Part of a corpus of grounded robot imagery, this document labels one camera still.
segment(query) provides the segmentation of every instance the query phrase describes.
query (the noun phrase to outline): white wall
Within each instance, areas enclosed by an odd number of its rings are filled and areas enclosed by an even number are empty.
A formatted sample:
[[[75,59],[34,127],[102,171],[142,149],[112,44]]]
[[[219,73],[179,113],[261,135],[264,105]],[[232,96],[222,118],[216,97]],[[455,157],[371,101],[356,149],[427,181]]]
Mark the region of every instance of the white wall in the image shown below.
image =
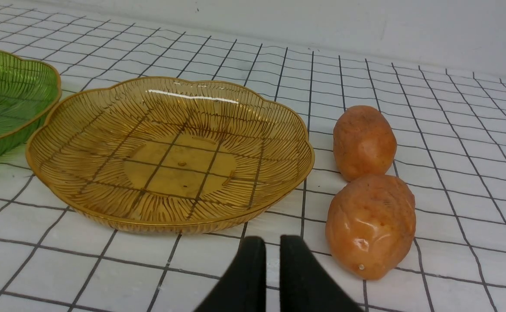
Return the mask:
[[[506,0],[39,0],[506,77]]]

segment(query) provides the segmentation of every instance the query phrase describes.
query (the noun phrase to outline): gold plate rim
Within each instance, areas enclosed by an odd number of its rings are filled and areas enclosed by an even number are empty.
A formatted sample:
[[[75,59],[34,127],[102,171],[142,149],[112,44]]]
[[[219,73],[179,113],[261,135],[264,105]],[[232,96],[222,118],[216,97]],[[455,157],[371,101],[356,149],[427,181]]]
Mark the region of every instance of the gold plate rim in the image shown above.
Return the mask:
[[[289,191],[287,191],[286,193],[284,193],[281,197],[279,197],[277,200],[275,200],[274,202],[272,202],[271,204],[267,204],[265,206],[262,206],[262,207],[259,207],[255,210],[250,210],[250,211],[244,211],[242,213],[239,213],[239,214],[233,214],[231,216],[226,216],[226,217],[219,217],[219,218],[213,218],[213,219],[205,219],[204,221],[191,221],[191,222],[177,222],[177,223],[160,223],[160,222],[154,222],[154,221],[135,221],[135,220],[132,220],[132,219],[126,219],[126,218],[119,218],[119,217],[113,217],[112,215],[107,215],[107,214],[103,214],[103,213],[98,213],[96,211],[93,211],[91,209],[88,209],[86,207],[83,207],[82,205],[80,204],[77,204],[75,203],[74,201],[72,201],[71,199],[67,198],[62,192],[60,192],[59,190],[57,190],[57,188],[47,179],[47,177],[45,175],[43,175],[41,173],[41,171],[39,170],[39,167],[35,164],[34,160],[33,160],[33,157],[32,157],[32,154],[30,152],[30,147],[33,143],[33,139],[39,135],[39,133],[44,130],[47,126],[49,126],[49,123],[51,122],[51,119],[54,118],[55,116],[55,112],[57,111],[57,109],[59,109],[62,105],[64,105],[65,101],[71,99],[71,98],[74,98],[74,97],[78,97],[78,96],[81,96],[85,93],[91,93],[91,92],[99,92],[99,91],[108,91],[108,90],[112,90],[112,89],[115,89],[116,87],[119,87],[120,85],[123,85],[123,84],[126,84],[126,83],[130,83],[130,82],[133,82],[133,81],[140,81],[140,80],[146,80],[146,79],[164,79],[164,80],[171,80],[171,81],[180,81],[180,82],[184,82],[184,83],[190,83],[190,84],[205,84],[205,83],[223,83],[223,84],[227,84],[227,85],[233,85],[235,87],[238,87],[238,88],[241,88],[247,92],[250,92],[252,94],[254,94],[255,96],[261,98],[263,101],[267,101],[269,103],[273,103],[275,105],[279,105],[287,110],[289,110],[300,122],[301,122],[301,125],[303,126],[303,134],[304,134],[304,142],[307,144],[307,146],[309,147],[309,151],[311,153],[311,162],[309,164],[309,166],[307,166],[307,169],[305,170],[305,172],[303,172],[302,176],[300,176],[300,178],[298,178],[297,180],[297,183],[294,183],[293,185],[293,188],[290,188]],[[129,80],[126,80],[126,81],[122,81],[120,83],[116,83],[115,85],[112,85],[111,87],[107,87],[107,88],[96,88],[96,89],[89,89],[89,90],[85,90],[85,91],[80,91],[78,93],[75,93],[75,94],[72,94],[68,97],[66,97],[65,99],[63,99],[62,101],[59,101],[57,104],[53,105],[53,107],[51,108],[51,111],[49,113],[49,115],[47,116],[47,118],[45,119],[45,122],[43,123],[43,126],[41,126],[41,128],[39,128],[37,131],[35,131],[28,139],[27,141],[27,144],[26,144],[26,151],[25,151],[25,154],[26,154],[26,160],[28,162],[28,165],[29,167],[31,168],[31,170],[35,173],[35,175],[37,176],[37,178],[39,178],[39,180],[41,180],[41,182],[43,182],[43,184],[45,184],[45,186],[47,186],[52,192],[53,194],[55,194],[57,197],[59,197],[59,199],[61,199],[63,202],[65,202],[66,204],[68,204],[70,207],[72,207],[73,209],[75,209],[76,211],[80,212],[80,213],[83,213],[85,215],[88,215],[89,217],[93,217],[93,218],[99,218],[99,219],[103,219],[103,220],[106,220],[106,221],[114,221],[118,224],[124,224],[124,225],[134,225],[134,226],[142,226],[142,227],[155,227],[157,229],[162,229],[162,228],[175,228],[175,227],[192,227],[194,225],[206,225],[206,224],[215,224],[215,223],[219,223],[219,222],[224,222],[224,221],[231,221],[233,219],[239,219],[239,218],[243,218],[247,215],[258,215],[259,213],[262,213],[263,211],[265,211],[266,209],[268,209],[269,207],[272,207],[273,205],[275,205],[276,203],[278,203],[280,200],[282,200],[283,198],[285,198],[289,193],[291,193],[299,184],[301,184],[301,182],[303,180],[305,180],[307,178],[307,176],[310,174],[311,170],[313,169],[313,166],[315,165],[315,150],[313,148],[313,146],[311,145],[311,142],[309,142],[309,134],[308,134],[308,129],[307,129],[307,126],[305,125],[305,122],[303,122],[303,119],[301,118],[301,116],[299,114],[297,114],[294,110],[292,110],[291,108],[287,107],[286,105],[283,105],[283,104],[280,104],[276,101],[270,101],[270,100],[267,100],[265,99],[263,96],[261,96],[259,93],[247,88],[247,87],[244,87],[243,85],[239,85],[239,84],[236,84],[236,83],[233,83],[233,82],[229,82],[229,81],[213,81],[213,80],[207,80],[207,81],[188,81],[188,80],[185,80],[185,79],[180,79],[180,78],[174,78],[174,77],[164,77],[164,76],[150,76],[150,77],[138,77],[138,78],[134,78],[134,79],[129,79]]]
[[[57,97],[55,97],[55,99],[53,99],[45,109],[43,109],[41,111],[41,113],[35,115],[33,117],[33,119],[29,120],[28,122],[26,122],[25,124],[21,125],[20,127],[14,129],[14,130],[11,130],[7,133],[3,133],[1,134],[0,136],[0,140],[3,139],[3,138],[6,138],[8,136],[11,136],[12,134],[15,134],[17,132],[19,132],[20,130],[23,130],[24,128],[26,127],[29,127],[31,126],[35,121],[39,120],[39,118],[42,118],[43,115],[46,115],[47,113],[51,112],[53,107],[58,104],[58,101],[59,99],[61,98],[62,96],[62,88],[61,88],[61,75],[58,73],[57,69],[55,67],[53,67],[52,65],[49,65],[47,64],[46,62],[43,62],[43,61],[38,61],[36,59],[23,59],[17,55],[14,55],[12,53],[9,53],[9,52],[6,52],[6,51],[2,51],[0,50],[0,53],[4,54],[4,55],[7,55],[9,57],[14,57],[15,59],[19,59],[21,62],[33,62],[33,63],[41,63],[47,67],[49,67],[50,69],[53,70],[53,72],[55,73],[55,76],[57,77]]]

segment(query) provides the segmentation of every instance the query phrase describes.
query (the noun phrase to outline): green plastic plate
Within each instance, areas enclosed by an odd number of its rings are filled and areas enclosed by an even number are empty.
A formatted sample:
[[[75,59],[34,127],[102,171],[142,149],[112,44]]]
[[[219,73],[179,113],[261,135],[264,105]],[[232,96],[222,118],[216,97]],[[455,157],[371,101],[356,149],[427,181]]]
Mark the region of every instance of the green plastic plate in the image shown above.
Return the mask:
[[[0,51],[0,155],[25,142],[61,94],[53,66]]]

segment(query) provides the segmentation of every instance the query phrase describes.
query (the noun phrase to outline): potato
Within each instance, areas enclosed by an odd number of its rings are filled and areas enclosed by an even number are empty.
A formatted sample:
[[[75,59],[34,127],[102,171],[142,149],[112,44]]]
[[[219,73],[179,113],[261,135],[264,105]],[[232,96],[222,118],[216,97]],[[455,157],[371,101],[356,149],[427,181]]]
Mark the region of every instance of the potato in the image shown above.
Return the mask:
[[[396,150],[390,124],[373,107],[350,107],[334,126],[334,159],[347,181],[364,174],[386,173]]]
[[[415,197],[407,184],[369,174],[350,182],[330,203],[326,239],[342,267],[376,280],[407,255],[416,223]]]

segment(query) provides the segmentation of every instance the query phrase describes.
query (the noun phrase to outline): table surface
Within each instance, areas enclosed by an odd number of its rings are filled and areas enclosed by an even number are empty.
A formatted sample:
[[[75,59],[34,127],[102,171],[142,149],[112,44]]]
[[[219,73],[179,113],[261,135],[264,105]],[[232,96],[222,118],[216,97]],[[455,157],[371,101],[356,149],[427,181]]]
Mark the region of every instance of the table surface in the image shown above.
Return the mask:
[[[134,235],[74,213],[0,158],[0,312],[191,311],[243,235],[267,242],[267,310],[279,310],[279,236],[301,235],[365,311],[506,312],[506,79],[206,33],[51,6],[0,4],[0,49],[61,73],[63,95],[142,76],[246,85],[294,109],[315,148],[305,182],[266,213],[218,233]],[[352,105],[380,109],[398,140],[388,174],[417,200],[407,257],[378,282],[328,251],[328,205],[345,182],[332,128]]]

